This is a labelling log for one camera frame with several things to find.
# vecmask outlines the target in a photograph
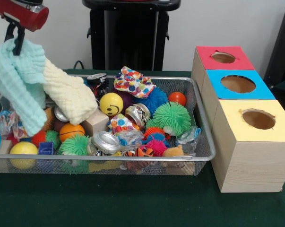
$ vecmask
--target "polka dot fabric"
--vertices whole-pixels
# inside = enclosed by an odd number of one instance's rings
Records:
[[[116,90],[128,92],[137,98],[147,98],[156,85],[150,78],[124,66],[115,77],[114,87]]]

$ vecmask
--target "tin can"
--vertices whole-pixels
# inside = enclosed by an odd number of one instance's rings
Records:
[[[93,156],[114,155],[120,151],[120,143],[116,136],[100,131],[93,135],[88,142],[88,154]]]
[[[55,114],[56,118],[58,120],[60,120],[61,122],[68,122],[69,121],[69,119],[66,117],[66,115],[61,111],[61,109],[58,106],[55,107],[54,114]]]
[[[106,73],[97,73],[86,78],[95,98],[99,101],[109,89],[109,80]]]
[[[143,130],[146,126],[146,123],[151,118],[151,113],[148,108],[142,103],[137,103],[129,106],[125,110],[125,116],[135,123],[140,130]]]

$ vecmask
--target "wooden box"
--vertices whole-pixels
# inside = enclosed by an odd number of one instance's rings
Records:
[[[197,46],[191,77],[195,79],[200,92],[206,70],[255,70],[241,47]]]
[[[221,192],[282,190],[285,111],[277,100],[219,100],[213,136]]]
[[[210,129],[214,123],[219,99],[275,99],[254,70],[207,70],[206,72],[201,96]]]

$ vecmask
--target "light yellow cloth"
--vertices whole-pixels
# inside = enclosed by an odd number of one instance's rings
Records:
[[[73,125],[88,119],[97,109],[95,96],[82,78],[72,77],[58,69],[48,59],[43,71],[44,91],[60,107]]]

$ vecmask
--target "metal basket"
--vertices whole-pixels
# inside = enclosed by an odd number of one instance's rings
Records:
[[[109,76],[110,87],[113,76]],[[186,108],[201,130],[195,156],[185,157],[94,157],[60,155],[3,155],[0,154],[0,173],[25,174],[110,174],[110,175],[198,175],[205,163],[215,157],[216,151],[196,83],[190,78],[153,77],[152,81],[167,95],[181,91],[187,98]],[[0,103],[7,100],[0,95]],[[29,169],[17,169],[17,161]]]

